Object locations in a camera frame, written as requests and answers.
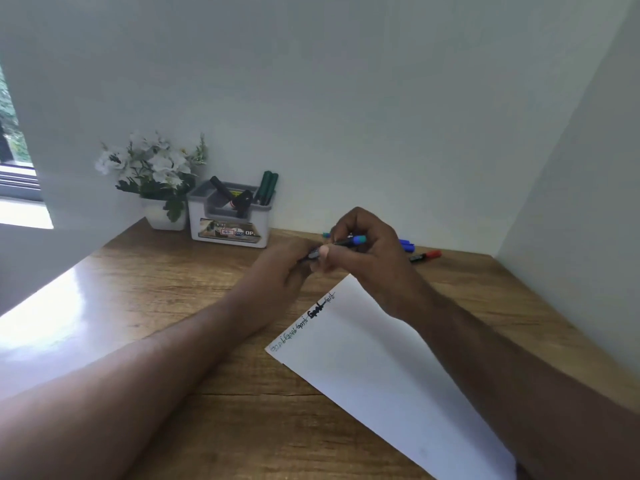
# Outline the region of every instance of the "hand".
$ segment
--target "hand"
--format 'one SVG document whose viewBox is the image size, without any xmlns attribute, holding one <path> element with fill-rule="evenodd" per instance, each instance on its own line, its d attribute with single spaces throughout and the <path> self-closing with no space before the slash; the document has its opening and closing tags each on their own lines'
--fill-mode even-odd
<svg viewBox="0 0 640 480">
<path fill-rule="evenodd" d="M 325 244 L 320 247 L 314 270 L 341 267 L 354 275 L 392 317 L 406 322 L 419 318 L 424 313 L 425 300 L 437 294 L 409 263 L 396 231 L 371 212 L 356 207 L 333 227 L 330 239 L 339 241 L 350 233 L 367 236 L 367 243 L 358 249 L 363 252 Z"/>
<path fill-rule="evenodd" d="M 292 238 L 269 246 L 224 298 L 238 328 L 249 336 L 284 315 L 311 269 L 298 263 L 320 242 Z"/>
</svg>

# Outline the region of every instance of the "window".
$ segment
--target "window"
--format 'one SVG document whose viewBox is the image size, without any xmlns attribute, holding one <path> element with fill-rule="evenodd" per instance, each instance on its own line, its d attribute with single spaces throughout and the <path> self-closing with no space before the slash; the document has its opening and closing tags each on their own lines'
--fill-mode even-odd
<svg viewBox="0 0 640 480">
<path fill-rule="evenodd" d="M 0 67 L 0 197 L 42 201 L 36 171 Z"/>
</svg>

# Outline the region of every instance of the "plastic container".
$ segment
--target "plastic container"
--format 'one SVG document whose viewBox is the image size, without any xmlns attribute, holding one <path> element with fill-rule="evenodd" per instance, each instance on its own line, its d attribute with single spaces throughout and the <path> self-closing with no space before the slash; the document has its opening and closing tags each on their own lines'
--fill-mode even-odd
<svg viewBox="0 0 640 480">
<path fill-rule="evenodd" d="M 255 195 L 258 190 L 253 185 L 222 183 L 233 194 L 251 190 Z M 246 217 L 239 219 L 235 210 L 224 209 L 228 204 L 227 198 L 211 182 L 203 182 L 187 196 L 191 238 L 196 241 L 263 248 L 269 240 L 269 211 L 274 199 L 275 193 L 268 205 L 252 203 Z"/>
</svg>

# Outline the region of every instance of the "person's right arm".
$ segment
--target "person's right arm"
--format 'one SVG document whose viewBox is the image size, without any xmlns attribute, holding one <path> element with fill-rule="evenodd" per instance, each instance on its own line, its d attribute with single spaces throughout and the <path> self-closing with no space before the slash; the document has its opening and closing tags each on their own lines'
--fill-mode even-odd
<svg viewBox="0 0 640 480">
<path fill-rule="evenodd" d="M 320 267 L 341 267 L 389 315 L 413 327 L 476 411 L 535 480 L 640 479 L 640 416 L 493 331 L 416 272 L 395 231 L 364 209 L 332 241 L 366 234 L 356 253 L 325 245 Z"/>
</svg>

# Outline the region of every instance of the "white paper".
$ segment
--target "white paper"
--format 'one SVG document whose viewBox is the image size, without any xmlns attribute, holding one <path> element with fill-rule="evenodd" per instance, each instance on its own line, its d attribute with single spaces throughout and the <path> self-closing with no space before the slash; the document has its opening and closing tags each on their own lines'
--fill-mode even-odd
<svg viewBox="0 0 640 480">
<path fill-rule="evenodd" d="M 515 480 L 515 459 L 420 335 L 353 276 L 266 350 L 438 480 Z"/>
</svg>

